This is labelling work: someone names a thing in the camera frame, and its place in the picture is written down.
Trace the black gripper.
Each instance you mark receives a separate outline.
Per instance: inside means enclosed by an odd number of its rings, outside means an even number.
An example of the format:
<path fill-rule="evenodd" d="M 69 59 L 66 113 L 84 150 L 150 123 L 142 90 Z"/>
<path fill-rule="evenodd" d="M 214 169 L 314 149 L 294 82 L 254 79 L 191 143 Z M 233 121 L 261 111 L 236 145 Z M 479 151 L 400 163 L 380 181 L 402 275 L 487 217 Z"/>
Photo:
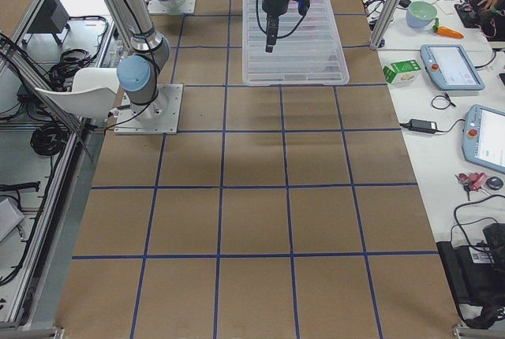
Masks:
<path fill-rule="evenodd" d="M 262 10 L 267 14 L 265 51 L 271 53 L 277 42 L 279 17 L 288 10 L 290 0 L 262 0 Z"/>

